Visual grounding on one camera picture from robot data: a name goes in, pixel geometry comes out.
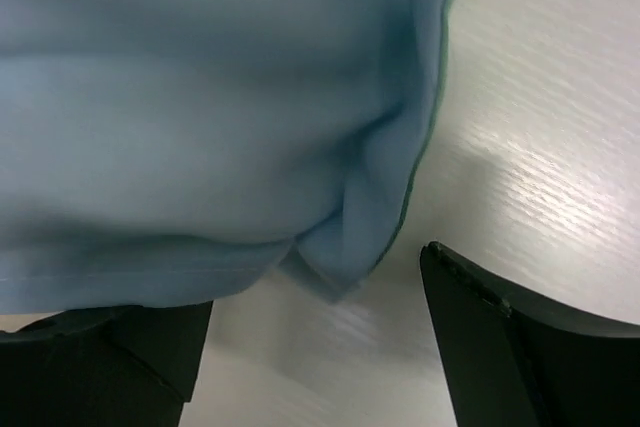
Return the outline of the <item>light blue pillowcase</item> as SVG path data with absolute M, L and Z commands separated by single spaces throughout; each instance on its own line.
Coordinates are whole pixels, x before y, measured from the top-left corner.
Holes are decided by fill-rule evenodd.
M 329 298 L 404 220 L 451 0 L 1 0 L 1 310 Z

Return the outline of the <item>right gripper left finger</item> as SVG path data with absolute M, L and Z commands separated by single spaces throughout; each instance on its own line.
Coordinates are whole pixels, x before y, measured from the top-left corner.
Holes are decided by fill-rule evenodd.
M 70 310 L 1 334 L 1 423 L 176 426 L 212 305 Z

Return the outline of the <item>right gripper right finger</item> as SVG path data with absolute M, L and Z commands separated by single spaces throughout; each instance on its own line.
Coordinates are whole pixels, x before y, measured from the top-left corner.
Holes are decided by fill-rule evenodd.
M 422 249 L 420 269 L 458 425 L 638 426 L 638 325 L 560 303 L 439 242 Z

